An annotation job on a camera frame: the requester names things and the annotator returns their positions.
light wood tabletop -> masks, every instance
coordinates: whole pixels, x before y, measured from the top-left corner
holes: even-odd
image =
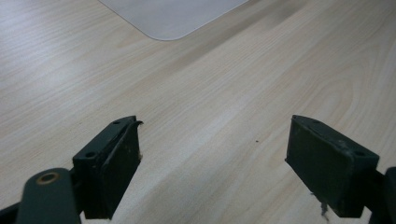
[[[396,165],[394,0],[250,0],[176,41],[97,0],[3,0],[0,30],[2,207],[131,115],[143,160],[111,223],[367,223],[327,221],[285,163],[293,114]]]

wood grain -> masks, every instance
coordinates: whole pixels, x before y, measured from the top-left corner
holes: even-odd
[[[112,223],[327,223],[284,162],[292,114],[396,164],[395,1],[250,0],[161,42],[96,0],[4,0],[0,30],[3,207],[130,115],[143,160]]]

wooden table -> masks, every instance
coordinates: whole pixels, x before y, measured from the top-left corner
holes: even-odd
[[[4,0],[0,30],[2,207],[130,115],[143,160],[112,223],[327,223],[284,162],[293,114],[396,165],[394,0],[250,0],[170,42],[96,0]]]

wooden surface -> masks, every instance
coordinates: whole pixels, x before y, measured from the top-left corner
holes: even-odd
[[[0,30],[2,207],[130,115],[143,160],[112,223],[327,223],[284,162],[293,114],[396,165],[394,0],[250,0],[171,42],[96,0],[3,0]]]

transparent plastic sheet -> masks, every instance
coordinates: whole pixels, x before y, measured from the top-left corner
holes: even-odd
[[[100,0],[145,35],[179,39],[248,0]]]

